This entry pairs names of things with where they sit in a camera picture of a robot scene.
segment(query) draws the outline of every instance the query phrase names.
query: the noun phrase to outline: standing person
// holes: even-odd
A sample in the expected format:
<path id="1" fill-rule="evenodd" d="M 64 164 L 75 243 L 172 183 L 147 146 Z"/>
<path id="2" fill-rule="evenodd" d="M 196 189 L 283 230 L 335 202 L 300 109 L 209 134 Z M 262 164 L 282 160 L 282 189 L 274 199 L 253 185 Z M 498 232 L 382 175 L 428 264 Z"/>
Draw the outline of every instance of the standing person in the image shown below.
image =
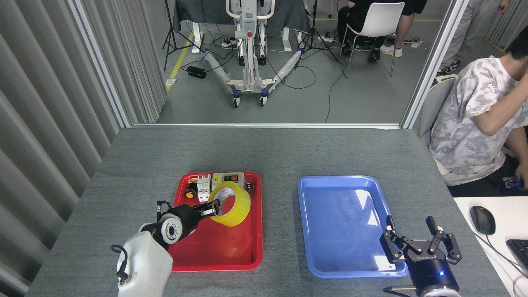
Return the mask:
<path id="1" fill-rule="evenodd" d="M 380 47 L 382 53 L 392 55 L 394 46 L 396 46 L 396 54 L 394 56 L 397 58 L 403 55 L 403 42 L 405 41 L 405 35 L 407 35 L 407 32 L 409 32 L 414 22 L 414 15 L 422 13 L 427 4 L 427 0 L 403 0 L 403 2 L 405 2 L 405 6 L 398 21 L 398 27 L 396 27 L 396 41 L 394 45 L 390 47 L 383 45 Z"/>
<path id="2" fill-rule="evenodd" d="M 505 55 L 473 61 L 458 75 L 429 143 L 449 171 L 444 179 L 453 197 L 499 196 L 497 187 L 509 177 L 528 186 L 527 72 L 528 26 Z M 516 160 L 501 151 L 505 143 Z"/>
<path id="3" fill-rule="evenodd" d="M 337 13 L 337 36 L 339 42 L 343 44 L 342 53 L 345 57 L 350 57 L 352 49 L 348 40 L 344 40 L 346 25 L 348 24 L 352 29 L 361 31 L 365 24 L 366 14 L 369 11 L 372 3 L 395 3 L 399 1 L 384 1 L 384 0 L 348 0 L 347 6 L 342 7 Z M 348 32 L 347 39 L 354 36 L 354 33 Z M 372 49 L 367 62 L 376 63 L 380 59 L 380 47 L 385 41 L 385 36 L 376 37 L 374 41 L 374 48 Z"/>
<path id="4" fill-rule="evenodd" d="M 455 71 L 463 55 L 488 32 L 495 14 L 503 14 L 509 6 L 510 0 L 469 0 L 436 76 Z"/>

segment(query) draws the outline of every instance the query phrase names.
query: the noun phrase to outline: keyboard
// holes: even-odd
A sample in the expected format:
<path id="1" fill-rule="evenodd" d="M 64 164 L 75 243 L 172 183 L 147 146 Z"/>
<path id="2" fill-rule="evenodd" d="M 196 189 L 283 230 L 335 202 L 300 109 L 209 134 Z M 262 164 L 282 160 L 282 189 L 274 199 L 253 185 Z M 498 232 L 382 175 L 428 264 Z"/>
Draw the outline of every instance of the keyboard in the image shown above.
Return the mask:
<path id="1" fill-rule="evenodd" d="M 509 239 L 506 245 L 517 258 L 517 262 L 528 269 L 528 239 Z"/>

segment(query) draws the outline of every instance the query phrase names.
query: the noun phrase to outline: gray pants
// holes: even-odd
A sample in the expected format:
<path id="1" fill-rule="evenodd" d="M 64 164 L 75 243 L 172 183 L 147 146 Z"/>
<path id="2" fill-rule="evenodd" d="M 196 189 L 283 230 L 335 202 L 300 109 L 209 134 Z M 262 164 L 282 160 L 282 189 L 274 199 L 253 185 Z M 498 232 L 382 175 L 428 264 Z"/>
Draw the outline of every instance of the gray pants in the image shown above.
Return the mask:
<path id="1" fill-rule="evenodd" d="M 468 54 L 478 39 L 486 35 L 495 19 L 499 3 L 497 0 L 469 0 L 447 48 L 441 69 L 447 69 L 453 62 L 462 61 L 462 56 Z"/>

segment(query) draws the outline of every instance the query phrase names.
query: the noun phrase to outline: yellow floor line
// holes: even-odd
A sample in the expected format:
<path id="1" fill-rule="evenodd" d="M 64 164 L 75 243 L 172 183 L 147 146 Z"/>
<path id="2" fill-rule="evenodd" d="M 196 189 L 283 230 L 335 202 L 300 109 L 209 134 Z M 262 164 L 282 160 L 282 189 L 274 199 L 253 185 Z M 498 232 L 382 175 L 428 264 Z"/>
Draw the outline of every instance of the yellow floor line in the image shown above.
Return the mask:
<path id="1" fill-rule="evenodd" d="M 489 39 L 484 38 L 484 40 L 487 41 L 489 44 L 493 45 L 496 49 L 500 50 L 501 52 L 503 52 L 503 53 L 506 52 L 503 48 L 499 47 L 497 44 L 493 43 L 493 42 L 490 41 Z"/>
<path id="2" fill-rule="evenodd" d="M 193 33 L 191 32 L 191 35 L 189 35 L 188 39 L 191 40 L 192 37 L 193 37 Z M 180 69 L 180 66 L 182 65 L 183 59 L 185 58 L 185 54 L 187 54 L 187 50 L 189 49 L 188 46 L 191 44 L 191 42 L 189 40 L 187 40 L 187 42 L 185 44 L 185 48 L 183 49 L 182 53 L 180 54 L 180 58 L 176 62 L 176 66 L 174 66 L 174 69 L 172 70 L 172 73 L 171 73 L 171 76 L 169 77 L 169 79 L 173 79 L 173 78 L 176 77 L 176 74 L 178 73 L 178 70 Z M 167 85 L 167 91 L 171 90 L 171 86 L 172 85 Z"/>

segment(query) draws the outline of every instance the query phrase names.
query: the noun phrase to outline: white patterned t-shirt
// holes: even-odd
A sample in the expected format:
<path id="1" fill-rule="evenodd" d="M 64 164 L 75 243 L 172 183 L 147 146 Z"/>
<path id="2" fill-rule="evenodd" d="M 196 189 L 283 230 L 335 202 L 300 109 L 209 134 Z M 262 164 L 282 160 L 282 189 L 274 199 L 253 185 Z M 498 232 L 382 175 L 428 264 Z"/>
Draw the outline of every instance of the white patterned t-shirt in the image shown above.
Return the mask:
<path id="1" fill-rule="evenodd" d="M 493 136 L 483 134 L 471 117 L 491 109 L 517 85 L 493 56 L 478 59 L 465 67 L 431 130 L 429 151 L 449 170 L 447 185 L 484 178 L 499 169 L 505 160 L 501 147 L 510 131 L 528 125 L 526 102 Z"/>

